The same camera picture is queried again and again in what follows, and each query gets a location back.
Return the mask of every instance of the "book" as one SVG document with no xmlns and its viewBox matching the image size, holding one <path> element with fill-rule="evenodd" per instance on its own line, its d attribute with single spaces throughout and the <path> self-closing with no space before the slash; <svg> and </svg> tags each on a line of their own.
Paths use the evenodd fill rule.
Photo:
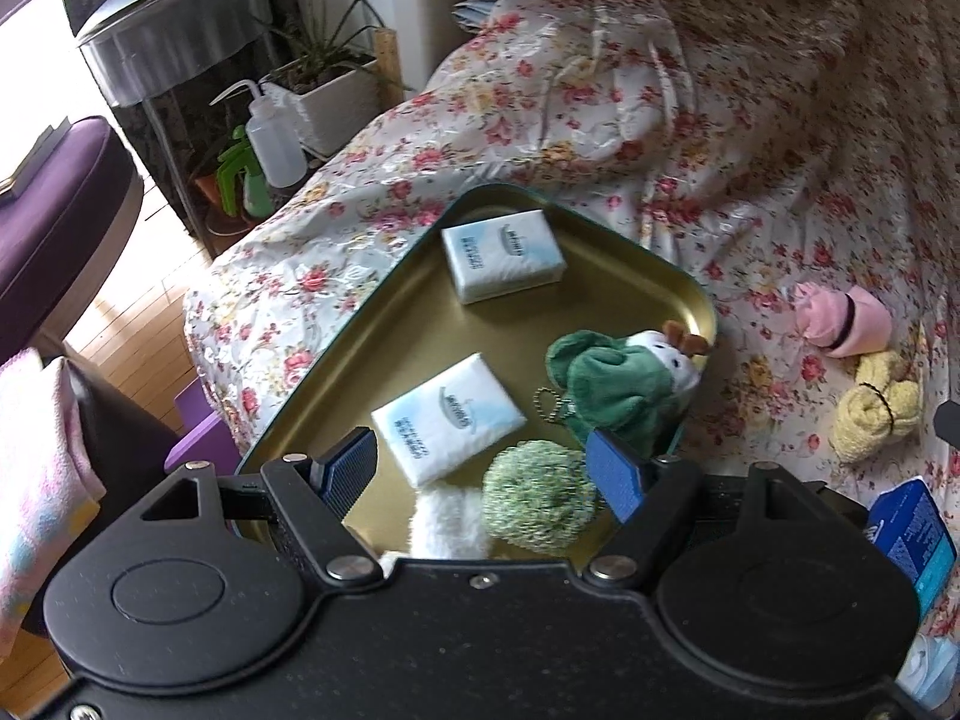
<svg viewBox="0 0 960 720">
<path fill-rule="evenodd" d="M 0 203 L 18 198 L 69 129 L 70 119 L 64 119 L 56 127 L 46 127 L 19 159 L 15 154 L 0 154 Z"/>
</svg>

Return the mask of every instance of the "white planter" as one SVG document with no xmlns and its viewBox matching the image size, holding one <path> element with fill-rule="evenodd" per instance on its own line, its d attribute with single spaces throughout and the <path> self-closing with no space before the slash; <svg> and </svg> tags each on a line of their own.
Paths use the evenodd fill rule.
<svg viewBox="0 0 960 720">
<path fill-rule="evenodd" d="M 364 67 L 373 70 L 376 60 Z M 267 79 L 260 81 L 260 87 L 277 107 L 289 112 L 299 141 L 315 156 L 332 156 L 380 113 L 376 76 L 360 70 L 351 70 L 305 95 Z"/>
</svg>

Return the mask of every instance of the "green spray bottle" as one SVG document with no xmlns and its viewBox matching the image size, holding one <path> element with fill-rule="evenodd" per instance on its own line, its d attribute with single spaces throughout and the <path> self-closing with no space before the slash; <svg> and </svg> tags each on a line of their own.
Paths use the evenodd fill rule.
<svg viewBox="0 0 960 720">
<path fill-rule="evenodd" d="M 236 203 L 236 179 L 243 173 L 243 207 L 252 218 L 267 218 L 274 213 L 274 204 L 270 200 L 267 190 L 267 180 L 264 178 L 260 162 L 253 153 L 253 147 L 247 138 L 243 127 L 233 131 L 233 139 L 237 141 L 224 151 L 217 161 L 217 188 L 220 190 L 220 199 L 224 213 L 235 217 L 239 214 Z"/>
</svg>

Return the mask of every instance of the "purple cushion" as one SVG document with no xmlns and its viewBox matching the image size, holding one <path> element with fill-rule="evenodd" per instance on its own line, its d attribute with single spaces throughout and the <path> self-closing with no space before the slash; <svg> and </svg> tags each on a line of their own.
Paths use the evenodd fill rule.
<svg viewBox="0 0 960 720">
<path fill-rule="evenodd" d="M 199 425 L 191 430 L 170 450 L 163 470 L 173 473 L 184 463 L 191 460 L 205 460 L 213 463 L 218 476 L 230 476 L 240 464 L 237 451 L 227 423 L 216 413 L 210 413 Z"/>
<path fill-rule="evenodd" d="M 187 432 L 193 430 L 213 413 L 210 404 L 206 402 L 206 395 L 203 394 L 203 384 L 200 384 L 200 379 L 194 379 L 190 382 L 184 391 L 174 398 L 174 404 L 181 419 L 184 420 L 184 430 Z"/>
<path fill-rule="evenodd" d="M 134 170 L 106 119 L 82 119 L 0 208 L 0 361 L 26 346 L 97 250 Z"/>
</svg>

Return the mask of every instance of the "green knitted ball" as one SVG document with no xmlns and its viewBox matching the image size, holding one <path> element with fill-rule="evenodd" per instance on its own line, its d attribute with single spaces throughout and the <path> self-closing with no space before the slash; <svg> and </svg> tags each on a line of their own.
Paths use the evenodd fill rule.
<svg viewBox="0 0 960 720">
<path fill-rule="evenodd" d="M 596 500 L 583 452 L 554 442 L 520 442 L 500 452 L 483 478 L 487 532 L 544 555 L 562 555 L 577 541 Z"/>
</svg>

